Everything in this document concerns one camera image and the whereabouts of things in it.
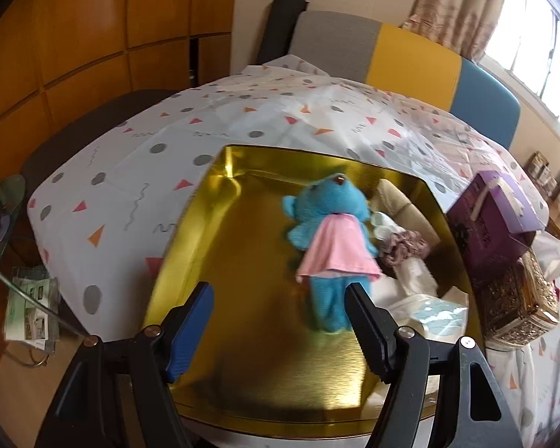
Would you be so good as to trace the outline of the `mauve satin scrunchie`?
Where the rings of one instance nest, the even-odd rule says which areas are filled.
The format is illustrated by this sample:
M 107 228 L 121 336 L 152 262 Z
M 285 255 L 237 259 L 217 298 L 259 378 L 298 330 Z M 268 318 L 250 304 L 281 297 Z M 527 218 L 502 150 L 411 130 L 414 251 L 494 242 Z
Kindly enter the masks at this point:
M 401 265 L 411 258 L 424 260 L 431 248 L 418 231 L 392 233 L 380 246 L 380 258 L 389 267 Z

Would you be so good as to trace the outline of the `glass side table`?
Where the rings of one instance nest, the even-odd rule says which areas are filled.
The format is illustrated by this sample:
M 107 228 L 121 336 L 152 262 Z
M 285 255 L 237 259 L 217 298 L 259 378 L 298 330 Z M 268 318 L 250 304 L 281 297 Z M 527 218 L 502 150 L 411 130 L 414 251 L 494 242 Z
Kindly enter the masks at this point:
M 12 175 L 0 182 L 0 262 L 1 257 L 10 241 L 15 223 L 21 211 L 23 200 L 25 198 L 26 182 L 21 175 Z M 33 307 L 38 308 L 40 311 L 45 312 L 49 318 L 53 318 L 58 324 L 61 324 L 69 332 L 85 338 L 88 334 L 84 330 L 80 330 L 69 321 L 65 320 L 56 311 L 46 307 L 37 299 L 34 299 L 30 294 L 21 290 L 14 284 L 7 276 L 4 276 L 0 271 L 0 281 L 9 290 L 14 291 L 21 299 L 27 304 L 32 304 Z

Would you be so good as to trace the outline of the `purple tissue box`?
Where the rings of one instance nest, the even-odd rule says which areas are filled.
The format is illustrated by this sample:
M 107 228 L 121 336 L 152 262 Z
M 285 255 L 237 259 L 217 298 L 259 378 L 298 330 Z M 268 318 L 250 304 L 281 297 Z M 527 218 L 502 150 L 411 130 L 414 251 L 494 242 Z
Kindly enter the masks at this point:
M 499 171 L 479 171 L 447 211 L 447 221 L 469 277 L 492 280 L 512 266 L 544 229 L 517 182 Z

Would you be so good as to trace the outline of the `patterned plastic tablecloth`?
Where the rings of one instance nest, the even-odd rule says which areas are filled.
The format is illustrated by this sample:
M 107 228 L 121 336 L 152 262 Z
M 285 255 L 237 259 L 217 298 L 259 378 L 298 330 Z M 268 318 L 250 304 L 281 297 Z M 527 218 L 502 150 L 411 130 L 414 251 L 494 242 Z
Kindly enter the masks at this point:
M 472 175 L 515 177 L 549 209 L 519 163 L 429 104 L 324 74 L 285 57 L 145 106 L 126 95 L 68 125 L 24 168 L 43 262 L 81 325 L 119 340 L 146 323 L 185 208 L 231 144 L 304 151 L 429 182 L 443 213 Z

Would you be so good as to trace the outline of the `white waffle cloth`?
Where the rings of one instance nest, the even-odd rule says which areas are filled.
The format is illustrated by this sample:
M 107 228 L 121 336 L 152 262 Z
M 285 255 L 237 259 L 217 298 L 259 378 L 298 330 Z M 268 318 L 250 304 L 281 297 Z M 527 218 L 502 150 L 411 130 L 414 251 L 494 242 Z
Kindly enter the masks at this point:
M 371 214 L 371 225 L 375 241 L 377 242 L 379 257 L 381 244 L 386 241 L 392 233 L 399 233 L 405 230 L 405 228 L 400 227 L 388 215 L 382 212 L 374 212 Z M 395 267 L 387 266 L 394 272 L 395 279 L 401 284 L 406 294 L 437 295 L 438 283 L 430 273 L 425 259 L 411 258 L 402 262 L 401 265 Z

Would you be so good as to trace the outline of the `white packaged towel roll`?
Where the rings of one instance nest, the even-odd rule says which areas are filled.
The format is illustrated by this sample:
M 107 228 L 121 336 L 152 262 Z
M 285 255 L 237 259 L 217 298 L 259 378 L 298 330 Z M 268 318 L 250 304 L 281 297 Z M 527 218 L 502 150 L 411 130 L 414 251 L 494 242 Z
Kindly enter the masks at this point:
M 454 344 L 466 331 L 468 295 L 451 287 L 443 297 L 414 294 L 388 307 L 399 326 L 416 330 L 425 339 Z

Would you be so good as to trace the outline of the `left beige curtain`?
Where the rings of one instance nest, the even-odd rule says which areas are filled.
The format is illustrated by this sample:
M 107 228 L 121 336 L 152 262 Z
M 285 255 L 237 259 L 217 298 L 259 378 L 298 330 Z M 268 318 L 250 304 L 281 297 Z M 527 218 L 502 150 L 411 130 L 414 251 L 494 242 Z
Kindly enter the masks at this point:
M 416 0 L 402 28 L 470 61 L 486 51 L 505 0 Z

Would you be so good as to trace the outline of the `cream folded cloth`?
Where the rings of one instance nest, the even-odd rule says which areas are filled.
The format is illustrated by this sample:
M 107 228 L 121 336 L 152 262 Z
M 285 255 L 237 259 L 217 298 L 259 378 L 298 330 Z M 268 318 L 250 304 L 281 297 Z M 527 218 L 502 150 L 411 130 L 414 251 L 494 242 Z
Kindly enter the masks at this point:
M 379 180 L 370 200 L 370 208 L 373 212 L 388 215 L 396 224 L 406 230 L 417 231 L 431 249 L 439 245 L 440 238 L 432 224 L 419 208 L 389 180 Z

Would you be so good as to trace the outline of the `window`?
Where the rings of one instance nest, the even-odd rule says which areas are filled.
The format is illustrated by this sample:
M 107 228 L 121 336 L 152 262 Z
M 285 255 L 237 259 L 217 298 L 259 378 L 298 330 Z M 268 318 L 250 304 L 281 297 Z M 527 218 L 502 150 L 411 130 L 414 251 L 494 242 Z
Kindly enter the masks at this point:
M 560 17 L 546 0 L 504 0 L 486 55 L 560 123 Z

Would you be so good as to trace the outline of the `wooden wardrobe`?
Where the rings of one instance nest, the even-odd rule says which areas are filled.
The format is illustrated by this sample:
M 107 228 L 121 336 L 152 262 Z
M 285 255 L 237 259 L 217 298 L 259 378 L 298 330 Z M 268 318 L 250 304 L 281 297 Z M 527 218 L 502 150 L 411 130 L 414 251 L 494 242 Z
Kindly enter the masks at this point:
M 226 76 L 234 0 L 14 0 L 0 18 L 0 178 L 57 131 L 143 89 Z

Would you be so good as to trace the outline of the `grey yellow blue sofa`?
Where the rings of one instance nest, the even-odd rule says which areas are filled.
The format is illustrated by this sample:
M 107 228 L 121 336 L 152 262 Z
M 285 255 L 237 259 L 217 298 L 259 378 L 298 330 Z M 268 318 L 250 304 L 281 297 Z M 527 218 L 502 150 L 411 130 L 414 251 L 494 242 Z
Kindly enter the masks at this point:
M 310 10 L 307 0 L 273 0 L 256 61 L 287 55 L 334 77 L 432 104 L 504 148 L 512 144 L 521 111 L 513 93 L 479 65 L 408 30 Z

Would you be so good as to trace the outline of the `gold tray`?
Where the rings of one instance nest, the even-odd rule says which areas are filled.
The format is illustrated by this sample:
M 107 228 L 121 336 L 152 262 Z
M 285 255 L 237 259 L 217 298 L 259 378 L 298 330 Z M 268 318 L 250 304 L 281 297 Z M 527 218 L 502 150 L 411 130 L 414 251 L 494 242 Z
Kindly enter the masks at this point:
M 340 438 L 370 433 L 378 379 L 355 336 L 312 323 L 300 254 L 281 201 L 341 172 L 371 194 L 391 181 L 439 234 L 428 267 L 441 291 L 470 282 L 429 182 L 387 168 L 304 151 L 231 144 L 213 160 L 169 243 L 145 314 L 157 324 L 195 285 L 210 283 L 214 308 L 189 370 L 173 385 L 179 414 L 262 437 Z

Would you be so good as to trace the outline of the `gold embossed tissue box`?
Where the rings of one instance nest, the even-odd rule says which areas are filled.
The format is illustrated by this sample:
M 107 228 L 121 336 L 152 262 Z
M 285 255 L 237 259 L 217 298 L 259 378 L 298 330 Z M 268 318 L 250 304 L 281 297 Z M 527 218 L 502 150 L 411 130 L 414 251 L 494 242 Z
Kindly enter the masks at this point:
M 529 250 L 490 280 L 473 280 L 482 333 L 489 349 L 520 349 L 560 323 L 556 288 Z

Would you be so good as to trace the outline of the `boxes on desk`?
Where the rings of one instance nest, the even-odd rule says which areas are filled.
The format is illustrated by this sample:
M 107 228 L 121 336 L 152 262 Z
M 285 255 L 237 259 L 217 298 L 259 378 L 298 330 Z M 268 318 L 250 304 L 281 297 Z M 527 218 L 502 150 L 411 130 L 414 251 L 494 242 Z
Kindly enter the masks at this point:
M 557 182 L 553 173 L 551 173 L 549 162 L 542 152 L 534 152 L 530 156 L 524 169 L 531 181 L 546 197 L 553 194 L 553 190 L 556 189 Z

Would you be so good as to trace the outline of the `blue plush toy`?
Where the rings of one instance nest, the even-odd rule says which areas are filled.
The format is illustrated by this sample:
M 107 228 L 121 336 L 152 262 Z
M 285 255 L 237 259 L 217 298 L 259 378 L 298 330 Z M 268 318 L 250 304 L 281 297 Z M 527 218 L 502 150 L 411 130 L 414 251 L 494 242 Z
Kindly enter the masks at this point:
M 378 250 L 367 228 L 367 199 L 349 178 L 336 173 L 282 198 L 286 217 L 295 221 L 287 240 L 303 252 L 295 279 L 309 288 L 317 328 L 336 333 L 351 328 L 345 291 L 352 283 L 368 292 L 382 276 Z

